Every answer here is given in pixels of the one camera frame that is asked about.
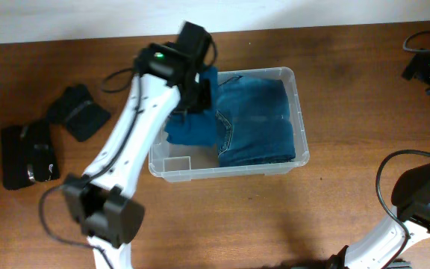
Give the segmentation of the teal blue garment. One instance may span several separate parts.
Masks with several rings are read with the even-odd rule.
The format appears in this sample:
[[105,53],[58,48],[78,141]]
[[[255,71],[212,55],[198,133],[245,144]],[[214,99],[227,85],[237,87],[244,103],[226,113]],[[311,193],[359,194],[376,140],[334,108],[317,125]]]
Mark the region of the teal blue garment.
[[210,67],[201,73],[201,80],[210,82],[210,107],[195,114],[172,114],[165,125],[164,131],[168,134],[166,141],[171,144],[185,146],[209,146],[216,143],[215,93],[218,69]]

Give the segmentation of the dark blue jeans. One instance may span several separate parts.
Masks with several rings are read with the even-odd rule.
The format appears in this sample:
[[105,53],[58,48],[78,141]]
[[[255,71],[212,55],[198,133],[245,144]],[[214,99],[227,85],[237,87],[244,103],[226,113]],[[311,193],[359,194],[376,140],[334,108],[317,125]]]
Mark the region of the dark blue jeans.
[[290,104],[281,80],[237,75],[218,85],[216,147],[221,167],[296,157]]

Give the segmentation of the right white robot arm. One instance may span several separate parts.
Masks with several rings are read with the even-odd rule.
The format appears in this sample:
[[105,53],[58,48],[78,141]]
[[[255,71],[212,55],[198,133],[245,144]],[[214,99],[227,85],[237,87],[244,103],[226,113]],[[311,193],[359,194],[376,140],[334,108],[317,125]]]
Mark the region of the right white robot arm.
[[[393,152],[381,162],[376,185],[380,184],[387,163],[401,155],[430,158],[430,152],[414,149]],[[430,238],[430,163],[407,170],[399,177],[391,194],[391,208],[381,194],[377,197],[386,217],[363,239],[333,255],[329,268],[402,268],[398,256]]]

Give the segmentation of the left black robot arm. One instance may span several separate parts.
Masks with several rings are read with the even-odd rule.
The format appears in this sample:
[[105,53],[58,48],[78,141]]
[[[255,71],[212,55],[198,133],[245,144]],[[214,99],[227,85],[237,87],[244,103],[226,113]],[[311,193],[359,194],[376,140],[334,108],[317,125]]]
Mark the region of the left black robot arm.
[[199,75],[214,47],[202,26],[185,22],[175,42],[142,49],[134,59],[130,96],[99,156],[61,186],[97,268],[131,267],[131,242],[145,214],[132,199],[141,167],[171,114],[210,107],[210,84]]

